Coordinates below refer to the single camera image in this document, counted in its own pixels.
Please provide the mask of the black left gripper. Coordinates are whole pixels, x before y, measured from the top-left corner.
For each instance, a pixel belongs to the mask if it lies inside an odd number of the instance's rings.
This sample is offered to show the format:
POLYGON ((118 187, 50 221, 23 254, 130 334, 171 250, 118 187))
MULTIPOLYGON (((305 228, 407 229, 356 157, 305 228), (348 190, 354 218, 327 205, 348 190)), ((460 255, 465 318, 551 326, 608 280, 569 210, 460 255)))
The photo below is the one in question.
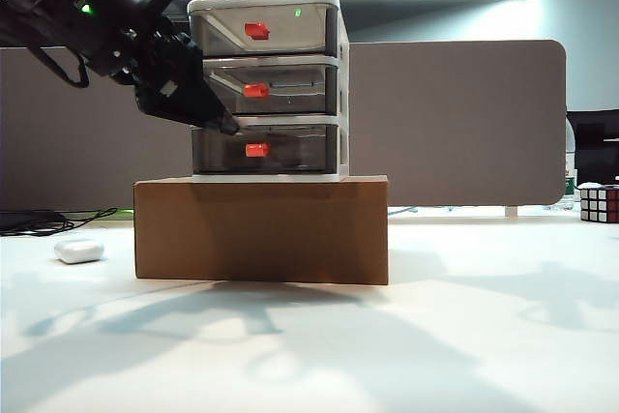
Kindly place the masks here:
POLYGON ((168 19, 136 37, 133 57, 114 79, 133 87, 142 113, 227 135, 240 130, 204 78, 201 48, 168 19))

